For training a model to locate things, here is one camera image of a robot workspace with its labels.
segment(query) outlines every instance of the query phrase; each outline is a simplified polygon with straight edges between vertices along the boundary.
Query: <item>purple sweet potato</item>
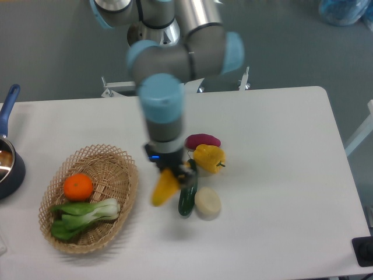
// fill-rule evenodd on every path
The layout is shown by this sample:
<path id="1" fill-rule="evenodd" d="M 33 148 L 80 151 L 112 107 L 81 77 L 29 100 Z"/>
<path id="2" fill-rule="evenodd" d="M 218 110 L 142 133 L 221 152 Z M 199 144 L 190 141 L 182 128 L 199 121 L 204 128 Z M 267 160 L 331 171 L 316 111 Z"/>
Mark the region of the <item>purple sweet potato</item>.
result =
<path id="1" fill-rule="evenodd" d="M 221 142 L 219 139 L 212 135 L 201 133 L 190 135 L 189 137 L 187 137 L 184 143 L 185 147 L 190 150 L 195 150 L 200 144 L 220 147 Z"/>

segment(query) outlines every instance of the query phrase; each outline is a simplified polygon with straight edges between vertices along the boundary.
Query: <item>saucepan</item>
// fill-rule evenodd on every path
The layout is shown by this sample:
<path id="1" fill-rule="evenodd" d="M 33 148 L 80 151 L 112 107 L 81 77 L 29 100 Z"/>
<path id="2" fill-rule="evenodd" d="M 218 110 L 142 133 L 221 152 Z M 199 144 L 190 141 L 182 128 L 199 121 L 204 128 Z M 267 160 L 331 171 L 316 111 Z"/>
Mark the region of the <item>saucepan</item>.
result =
<path id="1" fill-rule="evenodd" d="M 20 92 L 19 85 L 12 85 L 0 111 L 0 199 L 13 194 L 22 184 L 26 168 L 8 137 L 10 112 Z"/>

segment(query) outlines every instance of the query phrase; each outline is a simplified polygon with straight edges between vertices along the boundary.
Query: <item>yellow bell pepper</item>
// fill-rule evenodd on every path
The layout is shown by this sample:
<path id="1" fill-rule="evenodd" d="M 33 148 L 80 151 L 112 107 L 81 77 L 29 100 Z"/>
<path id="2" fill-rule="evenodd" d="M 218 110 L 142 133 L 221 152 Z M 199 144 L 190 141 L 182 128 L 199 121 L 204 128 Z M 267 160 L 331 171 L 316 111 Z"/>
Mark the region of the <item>yellow bell pepper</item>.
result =
<path id="1" fill-rule="evenodd" d="M 161 206 L 166 203 L 177 191 L 180 190 L 179 181 L 170 169 L 164 169 L 154 189 L 152 204 Z"/>
<path id="2" fill-rule="evenodd" d="M 211 173 L 218 173 L 225 167 L 226 154 L 217 146 L 201 144 L 193 152 L 193 158 L 197 165 Z"/>

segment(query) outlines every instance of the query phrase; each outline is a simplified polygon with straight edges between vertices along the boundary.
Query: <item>wicker basket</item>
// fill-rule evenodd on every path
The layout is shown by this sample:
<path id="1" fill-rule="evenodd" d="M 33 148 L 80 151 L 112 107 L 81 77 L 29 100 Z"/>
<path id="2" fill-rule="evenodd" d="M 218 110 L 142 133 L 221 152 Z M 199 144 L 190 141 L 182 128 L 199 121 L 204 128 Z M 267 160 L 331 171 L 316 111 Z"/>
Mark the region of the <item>wicker basket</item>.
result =
<path id="1" fill-rule="evenodd" d="M 50 209 L 68 202 L 64 197 L 63 184 L 67 177 L 76 173 L 84 173 L 92 179 L 93 192 L 87 201 L 116 198 L 121 211 L 115 221 L 97 222 L 65 242 L 51 235 L 51 226 L 57 214 Z M 82 254 L 101 249 L 122 228 L 135 202 L 137 186 L 138 171 L 131 156 L 114 146 L 87 146 L 70 156 L 51 180 L 39 209 L 40 230 L 50 244 L 66 253 Z"/>

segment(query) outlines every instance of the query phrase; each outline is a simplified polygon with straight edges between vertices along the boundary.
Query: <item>blue pot handle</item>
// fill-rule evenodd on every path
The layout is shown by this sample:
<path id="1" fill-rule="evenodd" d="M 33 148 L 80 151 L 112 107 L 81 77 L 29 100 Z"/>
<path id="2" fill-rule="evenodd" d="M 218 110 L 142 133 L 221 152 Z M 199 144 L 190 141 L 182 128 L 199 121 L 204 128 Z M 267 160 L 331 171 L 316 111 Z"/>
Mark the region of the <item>blue pot handle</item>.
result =
<path id="1" fill-rule="evenodd" d="M 9 89 L 9 93 L 6 96 L 4 104 L 0 111 L 0 135 L 8 136 L 8 120 L 10 112 L 16 103 L 19 91 L 21 87 L 19 85 L 12 85 Z"/>

